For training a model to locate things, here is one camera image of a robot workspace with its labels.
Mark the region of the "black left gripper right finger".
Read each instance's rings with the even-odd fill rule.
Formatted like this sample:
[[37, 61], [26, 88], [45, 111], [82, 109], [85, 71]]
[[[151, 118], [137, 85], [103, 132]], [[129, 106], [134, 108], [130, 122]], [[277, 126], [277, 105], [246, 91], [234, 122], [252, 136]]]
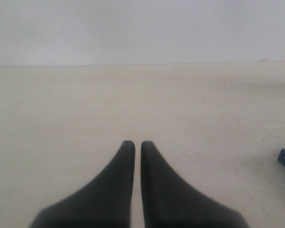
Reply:
[[247, 228], [237, 211], [189, 185], [152, 141], [141, 145], [141, 193], [147, 228]]

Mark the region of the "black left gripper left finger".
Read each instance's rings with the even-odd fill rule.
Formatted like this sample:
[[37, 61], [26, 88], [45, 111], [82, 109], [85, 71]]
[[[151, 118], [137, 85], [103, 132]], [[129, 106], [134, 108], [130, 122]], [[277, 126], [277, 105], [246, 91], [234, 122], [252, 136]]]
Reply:
[[32, 228], [129, 228], [135, 145], [123, 141], [108, 165], [87, 185], [43, 210]]

